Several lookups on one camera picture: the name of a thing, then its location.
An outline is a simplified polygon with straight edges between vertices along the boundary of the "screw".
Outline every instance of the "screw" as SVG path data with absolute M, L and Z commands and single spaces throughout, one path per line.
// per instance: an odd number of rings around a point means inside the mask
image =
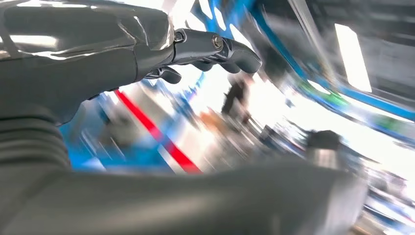
M 182 41 L 184 41 L 183 34 L 181 32 L 174 33 L 174 42 L 181 43 Z
M 219 35 L 213 36 L 212 43 L 216 50 L 221 50 L 223 48 L 223 39 Z

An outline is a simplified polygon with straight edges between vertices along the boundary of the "red stripe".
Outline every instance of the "red stripe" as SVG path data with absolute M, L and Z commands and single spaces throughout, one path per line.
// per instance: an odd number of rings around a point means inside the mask
M 150 132 L 154 139 L 161 141 L 163 133 L 156 127 L 146 114 L 136 106 L 131 100 L 119 90 L 114 91 L 125 107 L 143 124 L 143 126 Z M 169 139 L 165 149 L 172 156 L 180 167 L 187 173 L 200 173 L 201 170 Z

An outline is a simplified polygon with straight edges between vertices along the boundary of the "robotic hand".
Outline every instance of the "robotic hand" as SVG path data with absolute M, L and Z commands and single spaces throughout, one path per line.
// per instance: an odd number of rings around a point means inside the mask
M 0 118 L 40 116 L 68 122 L 79 104 L 104 91 L 162 78 L 169 65 L 256 72 L 261 60 L 245 45 L 210 32 L 174 31 L 159 10 L 109 1 L 1 2 Z
M 174 34 L 174 57 L 167 65 L 192 64 L 202 71 L 220 64 L 230 73 L 241 70 L 255 73 L 262 62 L 247 46 L 235 40 L 222 38 L 216 33 L 179 29 Z M 163 78 L 169 83 L 178 83 L 180 75 L 167 66 L 152 70 L 144 78 Z

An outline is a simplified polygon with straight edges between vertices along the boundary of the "metal pipe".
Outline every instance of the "metal pipe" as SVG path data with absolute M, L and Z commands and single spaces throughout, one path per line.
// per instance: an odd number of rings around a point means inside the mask
M 317 54 L 321 59 L 320 64 L 323 67 L 323 76 L 329 81 L 332 89 L 337 88 L 338 80 L 336 78 L 336 73 L 331 62 L 328 59 L 324 47 L 321 44 L 323 40 L 317 30 L 317 26 L 314 23 L 307 3 L 305 0 L 288 0 L 288 2 L 295 12 L 302 29 L 304 30 L 311 44 L 315 47 Z

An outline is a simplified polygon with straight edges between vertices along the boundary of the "robotic arm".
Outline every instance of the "robotic arm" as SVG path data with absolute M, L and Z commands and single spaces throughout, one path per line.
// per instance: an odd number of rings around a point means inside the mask
M 1 234 L 341 234 L 360 212 L 364 183 L 306 163 L 193 177 L 71 172 L 55 125 L 85 99 L 143 78 L 179 82 L 169 65 L 253 73 L 261 61 L 113 2 L 7 0 L 0 17 Z

